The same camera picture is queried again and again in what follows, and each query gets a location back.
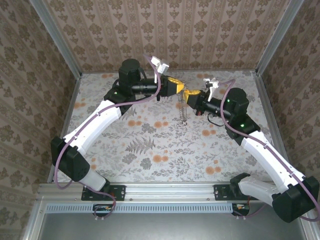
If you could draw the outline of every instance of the yellow object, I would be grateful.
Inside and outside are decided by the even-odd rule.
[[[183,99],[186,103],[188,103],[188,98],[190,95],[198,95],[200,94],[201,91],[200,90],[184,90],[184,93],[183,93]]]
[[[173,77],[168,77],[168,80],[170,81],[170,82],[172,82],[172,83],[174,83],[174,84],[176,84],[176,93],[180,93],[180,91],[182,90],[182,89],[184,89],[184,87],[185,87],[185,84],[182,82],[182,81],[180,81],[180,80],[178,80],[178,79],[176,79],[176,78],[173,78]]]

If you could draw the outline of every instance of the floral tablecloth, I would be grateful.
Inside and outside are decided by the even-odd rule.
[[[270,131],[252,71],[185,71],[168,75],[186,83],[190,90],[205,89],[203,78],[224,82],[235,78],[235,87],[246,91],[248,114],[271,141]],[[118,73],[84,74],[68,132],[79,126],[100,104]],[[215,97],[221,98],[226,86]],[[91,168],[111,182],[214,182],[247,172],[267,181],[267,173],[224,127],[207,121],[207,115],[183,102],[182,94],[160,101],[133,105],[113,122],[84,156]],[[59,174],[59,181],[68,178]]]

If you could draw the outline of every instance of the floral mat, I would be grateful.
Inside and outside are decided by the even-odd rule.
[[[185,71],[170,76],[190,90],[204,90],[203,78],[224,82],[235,78],[234,87],[245,90],[250,101],[248,114],[269,141],[270,131],[252,71]],[[118,78],[118,73],[83,74],[68,132],[79,126],[100,104]],[[221,98],[226,86],[215,92]],[[221,119],[213,121],[221,124]],[[267,173],[241,146],[229,138],[225,127],[207,121],[207,114],[183,102],[182,94],[160,101],[133,105],[113,122],[84,156],[91,168],[111,182],[215,182],[247,172],[267,181]],[[59,181],[68,178],[59,174]]]

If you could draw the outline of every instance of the beige damask wallpaper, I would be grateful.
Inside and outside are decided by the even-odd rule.
[[[320,1],[305,0],[263,80],[292,163],[320,180]]]
[[[28,0],[0,0],[0,239],[19,239],[74,89]]]
[[[82,72],[142,53],[171,69],[254,69],[289,0],[45,0]]]

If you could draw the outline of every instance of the perforated metal strip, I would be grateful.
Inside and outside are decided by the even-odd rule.
[[[45,213],[92,213],[92,209],[92,203],[49,203]],[[232,211],[231,203],[117,203],[114,213],[232,213]]]

